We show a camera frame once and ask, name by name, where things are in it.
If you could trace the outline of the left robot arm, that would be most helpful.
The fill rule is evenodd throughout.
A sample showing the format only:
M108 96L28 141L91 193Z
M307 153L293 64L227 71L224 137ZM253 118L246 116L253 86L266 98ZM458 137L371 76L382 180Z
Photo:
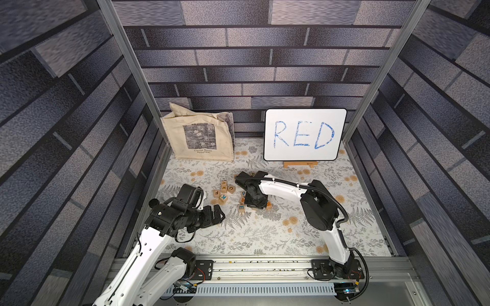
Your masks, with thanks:
M149 273L180 230L194 235L225 220L221 207L202 206L203 198L201 188L185 184L175 197L164 202L152 199L137 246L94 304L154 305L179 280L191 277L196 269L195 254L185 248L176 249L152 277Z

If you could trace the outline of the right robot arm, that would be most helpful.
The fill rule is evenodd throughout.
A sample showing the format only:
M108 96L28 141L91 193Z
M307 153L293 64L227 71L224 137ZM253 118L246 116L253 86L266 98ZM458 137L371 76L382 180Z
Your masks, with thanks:
M255 176L241 172L235 183L246 192L244 203L249 207L263 209L269 196L299 203L308 224L319 232L328 248L327 272L333 278L357 281L370 278L362 254L345 242L341 225L349 220L347 211L320 181L301 184L265 172Z

